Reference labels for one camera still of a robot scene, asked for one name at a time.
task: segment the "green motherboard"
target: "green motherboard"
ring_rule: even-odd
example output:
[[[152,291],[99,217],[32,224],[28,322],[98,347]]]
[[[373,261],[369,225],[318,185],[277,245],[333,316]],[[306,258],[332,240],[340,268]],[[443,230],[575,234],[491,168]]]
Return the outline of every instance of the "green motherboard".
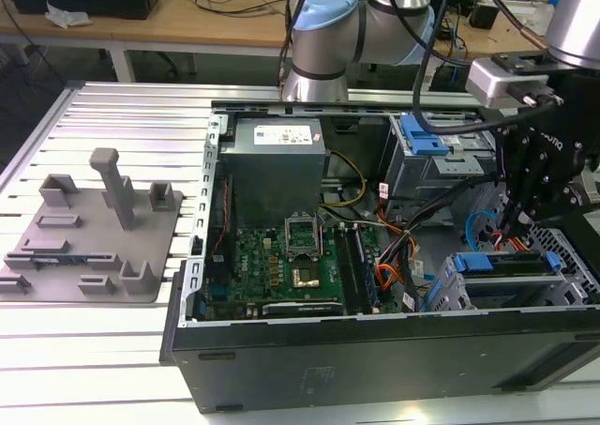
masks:
[[[339,236],[335,227],[319,229],[317,239],[311,228],[297,229],[291,234],[290,244],[316,244],[318,253],[291,258],[283,227],[238,229],[233,274],[226,288],[213,285],[210,289],[209,320],[250,318],[253,312],[256,318],[263,305],[278,302],[334,302],[344,305],[344,313],[351,313],[346,310],[348,286],[344,286],[344,282],[348,283],[348,262],[344,263],[343,255],[338,254],[342,251],[338,247]],[[378,231],[363,227],[360,236],[366,264],[373,267],[381,253]],[[364,272],[354,272],[358,274],[357,284],[364,282],[360,279]],[[396,312],[398,307],[393,298],[382,299],[379,311]]]

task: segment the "chip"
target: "chip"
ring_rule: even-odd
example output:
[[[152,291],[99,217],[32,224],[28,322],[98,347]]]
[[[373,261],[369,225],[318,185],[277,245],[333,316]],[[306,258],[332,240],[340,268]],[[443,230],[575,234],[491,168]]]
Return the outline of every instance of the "chip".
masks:
[[[294,261],[292,264],[292,287],[307,289],[321,287],[319,263]]]

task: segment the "gray power supply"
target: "gray power supply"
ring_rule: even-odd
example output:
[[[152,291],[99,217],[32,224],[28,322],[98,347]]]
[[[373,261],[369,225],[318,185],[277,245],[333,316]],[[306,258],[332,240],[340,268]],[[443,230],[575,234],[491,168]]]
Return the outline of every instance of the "gray power supply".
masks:
[[[316,214],[325,161],[318,119],[241,119],[221,154],[233,175],[238,226],[281,226],[294,213]]]

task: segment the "yellow wire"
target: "yellow wire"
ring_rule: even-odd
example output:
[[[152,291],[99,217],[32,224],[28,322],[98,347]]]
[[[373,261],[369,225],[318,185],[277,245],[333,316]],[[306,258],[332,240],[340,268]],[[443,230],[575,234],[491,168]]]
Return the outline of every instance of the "yellow wire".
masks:
[[[365,177],[363,176],[363,174],[361,173],[361,171],[358,170],[358,167],[356,167],[356,164],[354,164],[346,155],[344,155],[343,153],[341,153],[337,150],[331,150],[331,154],[336,155],[339,158],[343,159],[344,162],[346,162],[348,165],[350,165],[352,167],[352,169],[358,173],[358,176],[360,177],[360,181],[362,183],[362,187],[360,188],[358,195],[356,195],[356,197],[351,200],[347,200],[345,202],[321,203],[321,206],[332,206],[332,207],[354,206],[358,202],[360,202],[363,199],[363,197],[365,196],[365,194],[367,193],[367,181],[366,181]]]
[[[523,249],[524,249],[524,250],[531,250],[531,249],[530,249],[529,247],[527,247],[527,246],[525,245],[525,243],[524,243],[524,242],[523,242],[521,239],[519,239],[518,237],[515,237],[515,240],[516,240],[516,242],[518,242],[518,244],[519,244],[521,247],[523,247]]]

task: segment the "gray plastic holder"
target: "gray plastic holder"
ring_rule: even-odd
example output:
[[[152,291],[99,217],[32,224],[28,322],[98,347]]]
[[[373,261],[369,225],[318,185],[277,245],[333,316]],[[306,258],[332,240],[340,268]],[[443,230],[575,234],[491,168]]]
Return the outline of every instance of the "gray plastic holder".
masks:
[[[134,190],[98,148],[106,191],[49,175],[44,203],[0,269],[0,301],[149,303],[158,296],[183,194],[171,183]]]

